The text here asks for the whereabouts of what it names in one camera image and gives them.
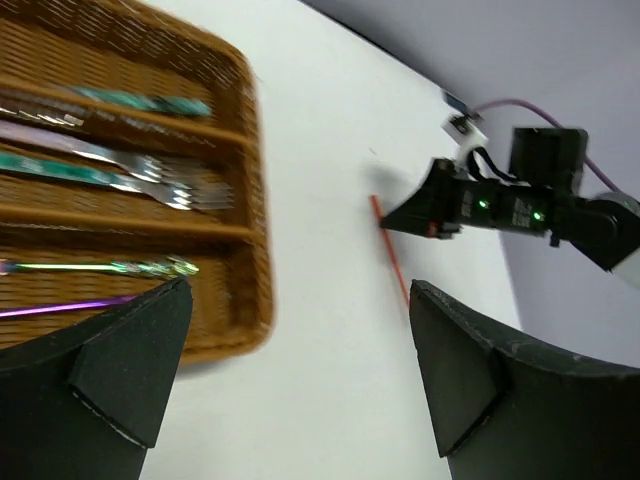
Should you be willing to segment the iridescent purple spoon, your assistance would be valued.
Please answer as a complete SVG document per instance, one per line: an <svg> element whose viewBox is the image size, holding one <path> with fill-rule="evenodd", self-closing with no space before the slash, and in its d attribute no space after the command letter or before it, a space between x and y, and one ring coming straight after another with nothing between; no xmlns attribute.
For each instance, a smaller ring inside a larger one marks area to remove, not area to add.
<svg viewBox="0 0 640 480"><path fill-rule="evenodd" d="M70 311L92 310L106 308L114 305L121 305L134 299L134 296L112 297L100 300L82 301L64 304L39 305L33 307L23 307L17 309L2 310L2 319L12 319L26 316L42 314L53 314Z"/></svg>

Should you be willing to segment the teal handle fork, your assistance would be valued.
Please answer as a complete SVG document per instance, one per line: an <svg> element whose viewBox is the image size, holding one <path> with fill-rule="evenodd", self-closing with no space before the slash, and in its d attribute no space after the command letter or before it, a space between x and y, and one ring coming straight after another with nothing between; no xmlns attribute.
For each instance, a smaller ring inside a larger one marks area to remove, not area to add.
<svg viewBox="0 0 640 480"><path fill-rule="evenodd" d="M224 210L233 206L233 189L225 183L195 190L180 183L153 183L130 175L5 152L1 153L1 172L144 195L176 210Z"/></svg>

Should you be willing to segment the dark handle knife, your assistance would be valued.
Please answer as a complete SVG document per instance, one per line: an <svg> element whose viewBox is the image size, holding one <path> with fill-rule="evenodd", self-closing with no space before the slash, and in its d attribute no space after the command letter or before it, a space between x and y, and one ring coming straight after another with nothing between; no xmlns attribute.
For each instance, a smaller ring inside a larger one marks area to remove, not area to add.
<svg viewBox="0 0 640 480"><path fill-rule="evenodd" d="M42 104L7 98L1 99L1 114L61 127L76 128L82 127L85 123L83 119L67 112L51 109Z"/></svg>

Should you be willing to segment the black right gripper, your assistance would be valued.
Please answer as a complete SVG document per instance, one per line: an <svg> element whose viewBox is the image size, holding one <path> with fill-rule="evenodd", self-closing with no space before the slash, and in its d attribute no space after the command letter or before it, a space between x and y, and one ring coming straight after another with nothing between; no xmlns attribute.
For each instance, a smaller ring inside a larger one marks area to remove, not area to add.
<svg viewBox="0 0 640 480"><path fill-rule="evenodd" d="M383 229L449 238L464 226L571 243L601 268L613 268L619 222L580 197L589 136L580 128L517 128L509 168L486 148L439 160L419 187L380 220Z"/></svg>

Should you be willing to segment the orange chopstick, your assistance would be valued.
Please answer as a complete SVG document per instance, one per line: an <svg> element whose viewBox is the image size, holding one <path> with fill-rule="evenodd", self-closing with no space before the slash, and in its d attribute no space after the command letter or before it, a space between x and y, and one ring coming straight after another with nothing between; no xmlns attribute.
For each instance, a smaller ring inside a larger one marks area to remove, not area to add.
<svg viewBox="0 0 640 480"><path fill-rule="evenodd" d="M402 296L405 306L409 307L410 305L409 290L407 289L407 286L404 281L404 276L403 276L400 264L398 262L398 258L396 255L392 238L389 232L382 227L383 212L382 212L378 197L376 195L370 195L369 202L371 204L373 213L375 215L376 222L378 225L378 230L380 232L384 247L386 249L391 268L394 272L394 275L398 284L399 292Z"/></svg>

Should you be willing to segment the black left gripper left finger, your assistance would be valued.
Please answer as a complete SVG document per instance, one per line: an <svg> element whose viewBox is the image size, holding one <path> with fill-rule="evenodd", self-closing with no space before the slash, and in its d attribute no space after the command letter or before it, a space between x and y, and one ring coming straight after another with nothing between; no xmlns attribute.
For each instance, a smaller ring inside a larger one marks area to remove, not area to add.
<svg viewBox="0 0 640 480"><path fill-rule="evenodd" d="M184 279L1 352L4 479L137 479L191 322Z"/></svg>

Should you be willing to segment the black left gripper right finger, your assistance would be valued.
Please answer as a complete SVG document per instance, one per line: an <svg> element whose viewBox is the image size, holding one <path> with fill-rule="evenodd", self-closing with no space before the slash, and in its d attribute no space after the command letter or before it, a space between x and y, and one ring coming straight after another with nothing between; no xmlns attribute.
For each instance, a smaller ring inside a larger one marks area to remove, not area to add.
<svg viewBox="0 0 640 480"><path fill-rule="evenodd" d="M639 372L548 344L414 281L410 324L455 479L639 476Z"/></svg>

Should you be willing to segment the iridescent ornate handle spoon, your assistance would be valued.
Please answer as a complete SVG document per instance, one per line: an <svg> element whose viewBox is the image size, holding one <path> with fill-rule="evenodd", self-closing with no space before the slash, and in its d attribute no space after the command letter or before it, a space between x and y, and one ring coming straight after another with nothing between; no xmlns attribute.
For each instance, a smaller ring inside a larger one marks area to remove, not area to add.
<svg viewBox="0 0 640 480"><path fill-rule="evenodd" d="M108 263L33 263L1 260L1 274L27 272L94 272L144 278L172 278L193 276L200 269L193 263L167 257L161 261L113 261Z"/></svg>

